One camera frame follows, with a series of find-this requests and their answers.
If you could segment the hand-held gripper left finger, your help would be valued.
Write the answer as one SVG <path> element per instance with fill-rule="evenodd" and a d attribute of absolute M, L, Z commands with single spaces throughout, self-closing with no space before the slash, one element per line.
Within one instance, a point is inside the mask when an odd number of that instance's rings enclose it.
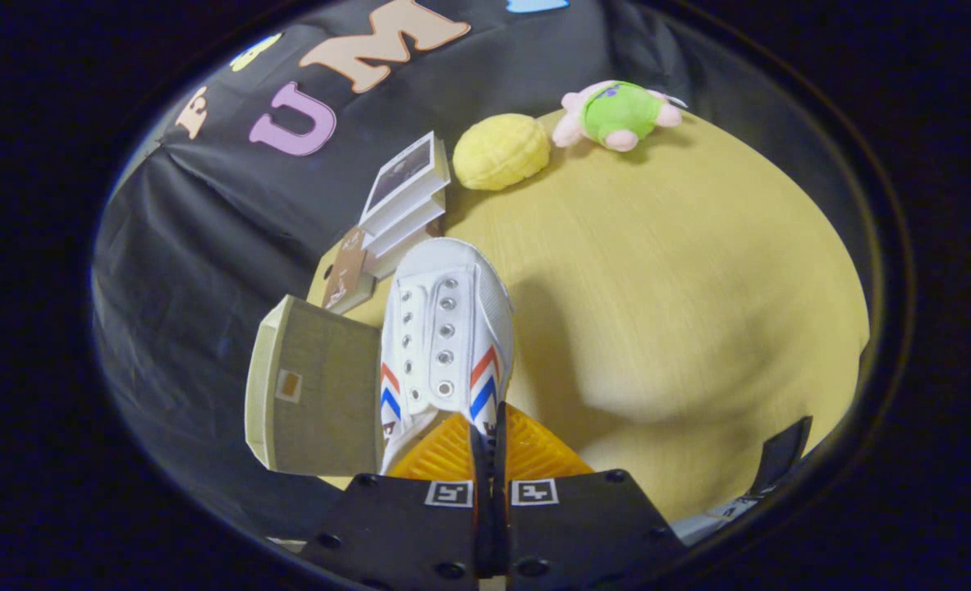
<path fill-rule="evenodd" d="M 492 543 L 480 435 L 447 416 L 384 474 L 357 474 L 301 560 L 373 590 L 478 590 Z"/>

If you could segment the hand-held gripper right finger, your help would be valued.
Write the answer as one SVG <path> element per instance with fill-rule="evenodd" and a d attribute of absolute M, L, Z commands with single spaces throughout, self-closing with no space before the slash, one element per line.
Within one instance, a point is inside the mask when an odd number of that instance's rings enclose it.
<path fill-rule="evenodd" d="M 504 404 L 493 480 L 493 564 L 507 590 L 639 590 L 689 549 L 625 469 L 597 471 Z"/>

